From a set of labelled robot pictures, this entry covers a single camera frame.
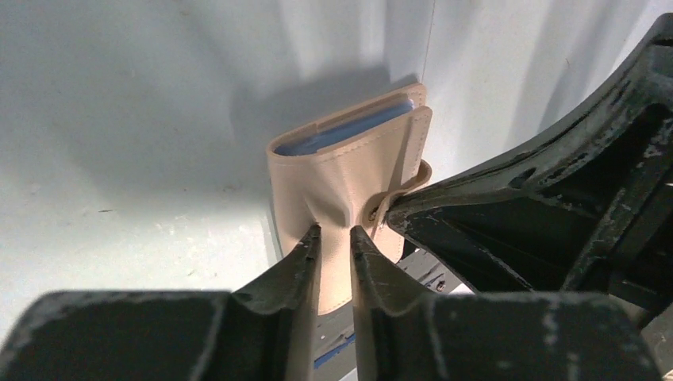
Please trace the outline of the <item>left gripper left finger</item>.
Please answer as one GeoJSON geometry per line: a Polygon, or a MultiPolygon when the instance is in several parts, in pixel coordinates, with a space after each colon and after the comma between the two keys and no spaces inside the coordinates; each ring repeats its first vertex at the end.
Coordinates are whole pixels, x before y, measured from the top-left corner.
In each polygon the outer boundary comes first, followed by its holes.
{"type": "Polygon", "coordinates": [[[238,291],[58,291],[1,350],[4,380],[310,380],[321,229],[238,291]]]}

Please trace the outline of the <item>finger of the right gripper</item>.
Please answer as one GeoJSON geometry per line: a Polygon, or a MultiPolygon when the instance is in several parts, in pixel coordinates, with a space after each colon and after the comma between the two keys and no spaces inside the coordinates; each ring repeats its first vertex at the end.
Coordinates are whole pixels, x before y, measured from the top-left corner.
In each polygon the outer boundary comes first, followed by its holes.
{"type": "Polygon", "coordinates": [[[474,291],[672,302],[672,16],[549,128],[400,198],[387,222],[474,291]]]}

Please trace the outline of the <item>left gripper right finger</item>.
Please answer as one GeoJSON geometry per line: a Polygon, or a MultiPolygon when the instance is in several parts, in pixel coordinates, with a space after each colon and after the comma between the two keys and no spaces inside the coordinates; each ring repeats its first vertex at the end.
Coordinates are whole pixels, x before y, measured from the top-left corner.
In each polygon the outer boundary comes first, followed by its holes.
{"type": "MultiPolygon", "coordinates": [[[[355,254],[388,260],[359,226],[355,254]]],[[[413,355],[372,380],[658,380],[648,346],[623,309],[601,294],[506,292],[447,295],[423,307],[413,355]]]]}

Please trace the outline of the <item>tan leather card holder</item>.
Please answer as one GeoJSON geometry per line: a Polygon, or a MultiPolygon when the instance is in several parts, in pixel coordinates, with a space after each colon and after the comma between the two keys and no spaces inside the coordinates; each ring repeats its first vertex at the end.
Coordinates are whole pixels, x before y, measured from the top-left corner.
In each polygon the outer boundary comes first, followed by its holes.
{"type": "Polygon", "coordinates": [[[288,254],[311,225],[321,227],[320,315],[352,298],[350,231],[362,227],[390,261],[401,259],[403,237],[384,217],[399,197],[423,187],[432,174],[423,160],[433,112],[420,83],[393,90],[276,137],[267,146],[275,227],[288,254]],[[357,120],[373,126],[291,155],[288,148],[357,120]]]}

